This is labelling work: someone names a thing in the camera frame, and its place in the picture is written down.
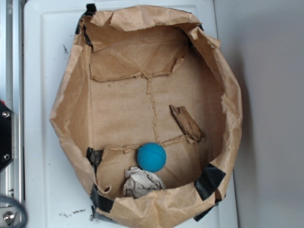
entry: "wood piece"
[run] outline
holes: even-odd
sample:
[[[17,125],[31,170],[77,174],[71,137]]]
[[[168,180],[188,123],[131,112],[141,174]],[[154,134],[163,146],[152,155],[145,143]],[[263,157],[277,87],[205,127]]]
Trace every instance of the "wood piece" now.
[[[173,105],[170,105],[170,109],[185,135],[199,143],[204,137],[204,133],[191,118],[187,109],[184,106],[175,107]]]

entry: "dirt speck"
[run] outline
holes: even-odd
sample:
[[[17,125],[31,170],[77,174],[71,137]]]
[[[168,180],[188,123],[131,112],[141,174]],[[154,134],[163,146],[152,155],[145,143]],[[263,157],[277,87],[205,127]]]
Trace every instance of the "dirt speck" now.
[[[86,209],[82,209],[82,210],[76,210],[76,211],[73,211],[73,214],[77,214],[79,212],[84,212]]]
[[[63,217],[66,217],[68,218],[67,214],[66,213],[60,213],[59,216],[63,216]]]

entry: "metal bolt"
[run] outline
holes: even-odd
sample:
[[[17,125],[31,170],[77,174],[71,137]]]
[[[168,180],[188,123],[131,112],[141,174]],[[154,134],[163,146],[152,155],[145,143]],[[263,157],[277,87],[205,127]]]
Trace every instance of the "metal bolt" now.
[[[5,223],[10,226],[15,221],[15,215],[12,212],[8,211],[3,215],[3,219]]]
[[[3,158],[4,158],[5,160],[8,160],[8,159],[10,159],[10,155],[9,155],[9,154],[5,154],[5,155],[3,156]]]
[[[4,118],[9,118],[9,117],[10,117],[10,112],[4,111],[4,112],[2,113],[2,116],[3,116]]]

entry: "rubber ball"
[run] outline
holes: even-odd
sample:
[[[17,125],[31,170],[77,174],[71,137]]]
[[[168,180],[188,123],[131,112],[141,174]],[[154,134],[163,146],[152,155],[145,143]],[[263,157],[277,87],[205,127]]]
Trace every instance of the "rubber ball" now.
[[[137,163],[149,172],[157,172],[166,164],[166,151],[157,143],[150,142],[137,149]]]

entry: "crumpled paper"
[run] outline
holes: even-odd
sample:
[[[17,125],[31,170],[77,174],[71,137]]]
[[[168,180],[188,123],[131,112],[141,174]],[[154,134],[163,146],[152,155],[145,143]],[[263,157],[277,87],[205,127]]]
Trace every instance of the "crumpled paper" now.
[[[138,167],[131,167],[130,170],[125,170],[124,175],[128,178],[123,186],[123,193],[127,197],[137,199],[150,191],[166,189],[165,184],[158,176]]]

